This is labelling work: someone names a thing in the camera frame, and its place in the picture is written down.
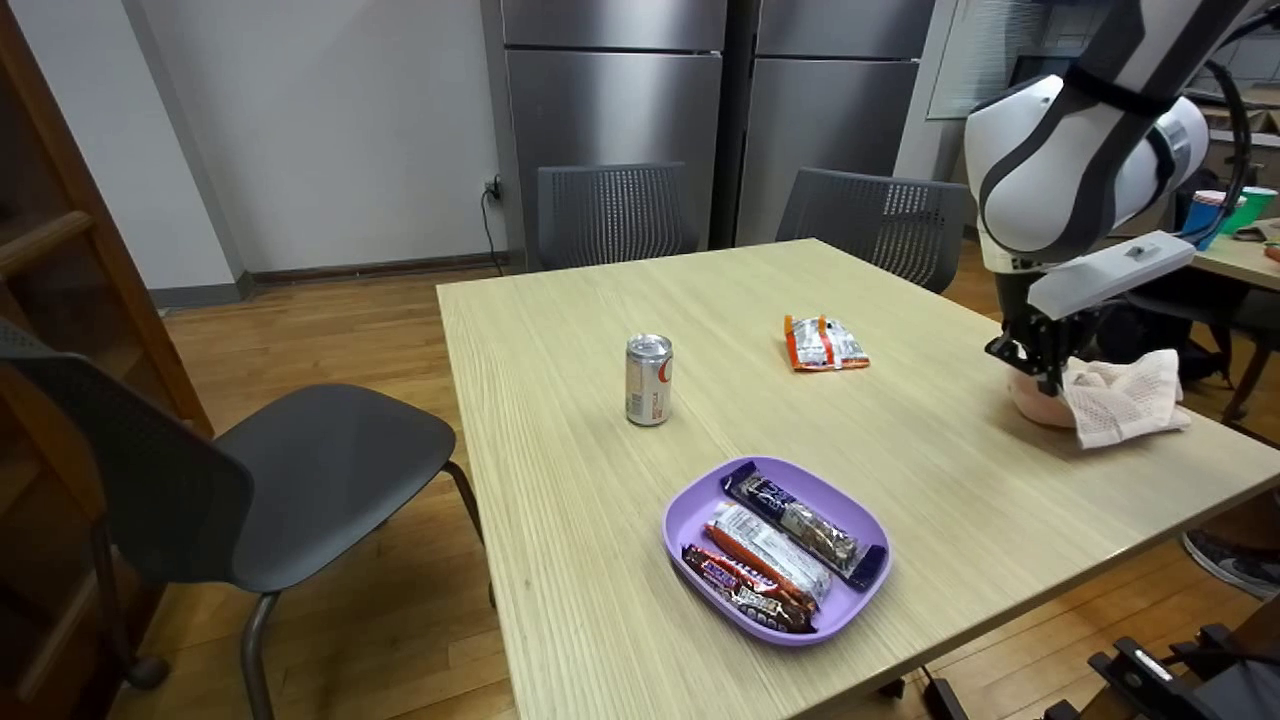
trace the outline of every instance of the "wooden table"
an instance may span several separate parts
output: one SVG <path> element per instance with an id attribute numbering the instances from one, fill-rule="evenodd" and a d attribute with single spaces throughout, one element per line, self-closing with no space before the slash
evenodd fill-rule
<path id="1" fill-rule="evenodd" d="M 440 289 L 521 715 L 792 715 L 875 688 L 1280 473 L 1191 419 L 1078 452 L 1002 401 L 997 326 L 826 243 Z M 797 378 L 781 319 L 837 317 L 870 367 Z M 674 340 L 671 419 L 622 419 L 622 340 Z M 831 644 L 727 629 L 666 567 L 659 520 L 698 473 L 767 452 L 868 505 L 896 547 Z"/>
<path id="2" fill-rule="evenodd" d="M 1207 243 L 1207 254 L 1195 258 L 1195 269 L 1280 291 L 1280 264 L 1268 259 L 1264 243 L 1257 240 L 1220 235 L 1217 243 Z"/>

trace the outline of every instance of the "white robot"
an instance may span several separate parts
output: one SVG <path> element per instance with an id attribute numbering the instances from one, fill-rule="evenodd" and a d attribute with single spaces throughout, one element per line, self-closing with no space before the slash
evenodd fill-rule
<path id="1" fill-rule="evenodd" d="M 1207 124 L 1180 88 L 1249 7 L 1115 0 L 1073 72 L 967 118 L 964 169 L 1002 314 L 986 351 L 1048 396 L 1086 346 L 1097 308 L 1195 259 L 1166 233 L 1090 247 L 1198 169 Z"/>

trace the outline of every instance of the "floor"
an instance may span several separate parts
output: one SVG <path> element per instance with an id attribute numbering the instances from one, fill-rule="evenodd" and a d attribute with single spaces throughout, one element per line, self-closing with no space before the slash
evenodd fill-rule
<path id="1" fill-rule="evenodd" d="M 494 273 L 494 264 L 435 264 L 270 279 L 231 308 L 171 314 L 166 331 L 215 429 L 317 379 L 369 386 L 457 426 L 435 286 Z M 949 297 L 990 314 L 977 254 L 964 258 Z M 1225 401 L 1225 379 L 1188 393 L 1207 417 Z M 1257 406 L 1249 429 L 1280 446 L 1273 406 Z M 111 720 L 245 715 L 237 640 L 246 605 L 245 591 L 215 584 L 171 587 L 142 640 L 142 651 L 171 659 L 171 678 L 156 693 L 121 688 Z M 930 673 L 956 684 L 973 715 L 1040 715 L 1052 699 L 1084 703 L 1098 688 L 1086 656 L 1115 635 L 1165 648 L 1203 621 L 1237 623 L 1253 608 L 1253 596 L 1203 578 L 1166 542 L 939 656 Z M 517 715 L 501 621 L 485 596 L 485 552 L 446 482 L 281 605 L 266 684 L 281 720 Z M 925 715 L 918 684 L 910 673 L 896 703 L 837 699 L 811 715 Z"/>

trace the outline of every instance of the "refrigerator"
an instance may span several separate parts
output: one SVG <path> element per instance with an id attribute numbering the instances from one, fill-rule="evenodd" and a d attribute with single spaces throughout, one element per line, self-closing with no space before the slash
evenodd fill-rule
<path id="1" fill-rule="evenodd" d="M 930 0 L 739 3 L 716 174 L 733 243 L 777 235 L 799 169 L 891 176 L 926 20 Z"/>
<path id="2" fill-rule="evenodd" d="M 485 0 L 517 264 L 541 259 L 541 169 L 671 163 L 690 224 L 711 224 L 725 23 L 727 0 Z"/>

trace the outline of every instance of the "door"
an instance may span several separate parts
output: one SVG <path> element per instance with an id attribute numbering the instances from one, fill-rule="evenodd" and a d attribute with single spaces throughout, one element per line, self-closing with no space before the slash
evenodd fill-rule
<path id="1" fill-rule="evenodd" d="M 718 47 L 727 0 L 502 0 L 517 47 Z"/>
<path id="2" fill-rule="evenodd" d="M 680 163 L 690 224 L 707 224 L 718 62 L 666 52 L 509 52 L 523 240 L 536 258 L 536 169 Z"/>
<path id="3" fill-rule="evenodd" d="M 930 0 L 760 0 L 755 55 L 918 55 Z"/>
<path id="4" fill-rule="evenodd" d="M 891 176 L 910 83 L 909 62 L 755 62 L 735 240 L 777 235 L 799 169 Z"/>

